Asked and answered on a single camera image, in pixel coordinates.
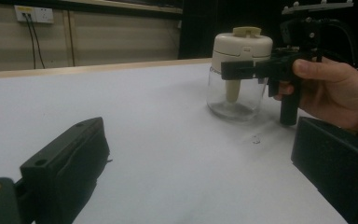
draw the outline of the white table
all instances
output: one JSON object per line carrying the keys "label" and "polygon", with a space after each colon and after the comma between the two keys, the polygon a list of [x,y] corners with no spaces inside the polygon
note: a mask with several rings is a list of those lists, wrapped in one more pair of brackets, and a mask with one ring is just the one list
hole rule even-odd
{"label": "white table", "polygon": [[113,161],[75,223],[346,223],[292,164],[279,102],[221,120],[206,105],[210,64],[174,64],[0,78],[0,177],[19,180],[59,134],[102,117]]}

